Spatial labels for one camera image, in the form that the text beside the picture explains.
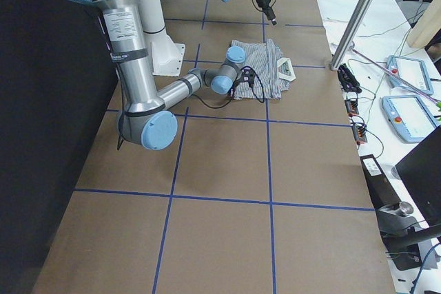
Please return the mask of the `navy white striped polo shirt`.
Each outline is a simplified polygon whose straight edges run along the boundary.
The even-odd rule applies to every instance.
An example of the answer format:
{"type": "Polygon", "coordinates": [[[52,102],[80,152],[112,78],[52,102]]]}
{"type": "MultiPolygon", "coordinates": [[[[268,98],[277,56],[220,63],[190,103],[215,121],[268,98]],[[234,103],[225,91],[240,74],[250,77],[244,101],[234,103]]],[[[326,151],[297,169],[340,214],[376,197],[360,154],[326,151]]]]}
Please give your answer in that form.
{"type": "Polygon", "coordinates": [[[254,91],[259,99],[281,99],[282,92],[290,87],[288,80],[282,79],[278,74],[277,61],[284,57],[280,47],[273,39],[267,39],[265,43],[244,43],[232,40],[232,46],[244,49],[246,53],[245,66],[249,66],[257,73],[263,83],[264,93],[260,83],[254,83],[254,91]]]}

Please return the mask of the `black power strip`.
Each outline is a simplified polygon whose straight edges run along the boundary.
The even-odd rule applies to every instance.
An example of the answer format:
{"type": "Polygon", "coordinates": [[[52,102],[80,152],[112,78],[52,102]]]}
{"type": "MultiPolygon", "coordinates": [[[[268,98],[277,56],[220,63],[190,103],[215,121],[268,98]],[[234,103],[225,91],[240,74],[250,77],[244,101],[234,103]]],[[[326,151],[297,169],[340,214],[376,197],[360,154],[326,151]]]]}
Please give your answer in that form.
{"type": "Polygon", "coordinates": [[[351,70],[346,64],[341,64],[338,68],[338,80],[342,85],[345,92],[355,92],[357,94],[362,92],[359,82],[356,80],[355,76],[352,74],[351,70]]]}

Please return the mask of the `orange black connector block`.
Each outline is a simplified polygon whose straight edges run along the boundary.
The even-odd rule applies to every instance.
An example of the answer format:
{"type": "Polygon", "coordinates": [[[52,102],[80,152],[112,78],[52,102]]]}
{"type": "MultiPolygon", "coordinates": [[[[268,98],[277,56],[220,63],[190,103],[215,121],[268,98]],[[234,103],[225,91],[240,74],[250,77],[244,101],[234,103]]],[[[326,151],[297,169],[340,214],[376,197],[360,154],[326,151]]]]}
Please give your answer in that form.
{"type": "Polygon", "coordinates": [[[358,100],[356,98],[345,99],[345,107],[350,120],[351,129],[357,146],[367,142],[367,124],[359,115],[358,100]]]}

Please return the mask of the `brown paper table cover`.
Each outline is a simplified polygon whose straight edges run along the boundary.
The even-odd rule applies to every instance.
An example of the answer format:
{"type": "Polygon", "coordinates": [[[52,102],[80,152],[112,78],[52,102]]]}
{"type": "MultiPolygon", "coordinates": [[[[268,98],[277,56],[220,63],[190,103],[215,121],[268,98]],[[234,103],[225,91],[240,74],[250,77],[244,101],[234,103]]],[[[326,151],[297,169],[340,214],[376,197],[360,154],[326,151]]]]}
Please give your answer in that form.
{"type": "Polygon", "coordinates": [[[162,151],[116,147],[115,93],[35,293],[393,293],[317,0],[161,0],[183,69],[272,39],[296,80],[279,101],[207,88],[162,151]]]}

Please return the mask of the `upper blue teach pendant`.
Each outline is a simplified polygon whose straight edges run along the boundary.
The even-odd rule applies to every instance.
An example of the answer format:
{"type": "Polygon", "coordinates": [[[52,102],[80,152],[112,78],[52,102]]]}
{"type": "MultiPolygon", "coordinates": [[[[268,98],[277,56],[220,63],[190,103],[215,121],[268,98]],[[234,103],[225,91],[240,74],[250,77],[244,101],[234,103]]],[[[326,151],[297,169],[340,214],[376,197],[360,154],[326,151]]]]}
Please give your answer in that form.
{"type": "Polygon", "coordinates": [[[433,94],[433,86],[424,61],[403,56],[389,56],[387,68],[424,93],[433,94]]]}

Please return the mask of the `blue teach pendant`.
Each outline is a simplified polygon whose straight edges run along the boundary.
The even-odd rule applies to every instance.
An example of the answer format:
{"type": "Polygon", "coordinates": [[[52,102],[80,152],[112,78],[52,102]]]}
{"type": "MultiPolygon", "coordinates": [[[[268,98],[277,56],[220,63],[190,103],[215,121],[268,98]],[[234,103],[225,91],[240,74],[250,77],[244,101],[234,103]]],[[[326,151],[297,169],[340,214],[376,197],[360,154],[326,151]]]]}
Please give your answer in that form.
{"type": "Polygon", "coordinates": [[[433,86],[424,61],[403,56],[389,56],[387,68],[424,93],[433,94],[433,86]]]}
{"type": "Polygon", "coordinates": [[[438,126],[418,95],[384,96],[381,104],[391,126],[405,143],[421,142],[438,126]]]}

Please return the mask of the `wooden beam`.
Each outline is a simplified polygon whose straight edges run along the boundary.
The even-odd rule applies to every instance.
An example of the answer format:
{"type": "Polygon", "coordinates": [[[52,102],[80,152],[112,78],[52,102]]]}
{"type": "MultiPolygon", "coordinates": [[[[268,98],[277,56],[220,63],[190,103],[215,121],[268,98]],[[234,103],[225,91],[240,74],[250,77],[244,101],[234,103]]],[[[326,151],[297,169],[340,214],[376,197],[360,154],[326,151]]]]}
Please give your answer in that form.
{"type": "Polygon", "coordinates": [[[424,48],[440,30],[440,0],[432,0],[408,35],[412,48],[424,48]]]}

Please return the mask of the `lower blue teach pendant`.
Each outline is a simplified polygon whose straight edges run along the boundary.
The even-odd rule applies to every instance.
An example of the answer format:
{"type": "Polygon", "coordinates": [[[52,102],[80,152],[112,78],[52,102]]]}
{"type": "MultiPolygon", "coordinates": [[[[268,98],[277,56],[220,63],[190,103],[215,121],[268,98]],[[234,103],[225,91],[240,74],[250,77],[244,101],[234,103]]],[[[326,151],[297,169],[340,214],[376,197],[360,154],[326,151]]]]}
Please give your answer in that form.
{"type": "Polygon", "coordinates": [[[405,143],[421,142],[438,126],[418,95],[384,96],[381,104],[391,126],[405,143]]]}

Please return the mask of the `black box with label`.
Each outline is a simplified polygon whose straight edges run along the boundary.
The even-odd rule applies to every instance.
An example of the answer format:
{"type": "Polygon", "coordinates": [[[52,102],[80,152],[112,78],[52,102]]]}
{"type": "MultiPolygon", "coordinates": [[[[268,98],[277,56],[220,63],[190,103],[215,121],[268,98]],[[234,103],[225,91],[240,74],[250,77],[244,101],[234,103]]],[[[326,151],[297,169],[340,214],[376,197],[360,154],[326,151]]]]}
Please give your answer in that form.
{"type": "Polygon", "coordinates": [[[360,161],[373,207],[381,209],[401,202],[373,154],[361,156],[360,161]]]}

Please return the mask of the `black monitor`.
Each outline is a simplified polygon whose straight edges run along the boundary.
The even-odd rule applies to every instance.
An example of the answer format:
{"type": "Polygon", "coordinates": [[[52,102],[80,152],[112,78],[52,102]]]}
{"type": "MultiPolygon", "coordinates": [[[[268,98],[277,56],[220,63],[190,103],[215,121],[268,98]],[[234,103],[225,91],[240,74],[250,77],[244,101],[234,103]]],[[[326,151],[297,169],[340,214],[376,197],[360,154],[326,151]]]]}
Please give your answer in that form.
{"type": "Polygon", "coordinates": [[[430,225],[440,223],[440,146],[437,127],[395,165],[416,207],[430,225]]]}

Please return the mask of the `black monitor stand clamp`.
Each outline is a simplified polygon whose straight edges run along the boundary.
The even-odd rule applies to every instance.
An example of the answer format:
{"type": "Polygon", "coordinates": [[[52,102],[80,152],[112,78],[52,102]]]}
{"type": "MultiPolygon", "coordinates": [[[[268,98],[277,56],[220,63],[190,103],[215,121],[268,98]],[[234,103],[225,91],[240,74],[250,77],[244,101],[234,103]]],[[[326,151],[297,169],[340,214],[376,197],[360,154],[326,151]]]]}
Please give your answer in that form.
{"type": "Polygon", "coordinates": [[[376,216],[382,241],[396,268],[406,271],[422,266],[432,239],[440,237],[440,223],[423,228],[413,217],[412,205],[404,201],[381,207],[376,216]]]}

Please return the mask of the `aluminium frame post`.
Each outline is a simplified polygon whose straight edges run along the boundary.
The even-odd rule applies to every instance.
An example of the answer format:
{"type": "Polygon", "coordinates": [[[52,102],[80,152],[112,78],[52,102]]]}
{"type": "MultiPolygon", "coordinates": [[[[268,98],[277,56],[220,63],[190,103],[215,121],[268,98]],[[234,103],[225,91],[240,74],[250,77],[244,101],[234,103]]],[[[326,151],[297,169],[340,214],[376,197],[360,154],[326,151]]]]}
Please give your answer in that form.
{"type": "Polygon", "coordinates": [[[349,46],[353,41],[353,38],[355,37],[355,34],[358,31],[358,28],[360,27],[360,24],[362,23],[362,20],[366,15],[372,1],[373,0],[358,0],[345,32],[338,44],[336,51],[334,52],[334,56],[332,57],[330,63],[331,70],[336,71],[342,63],[345,53],[349,49],[349,46]]]}

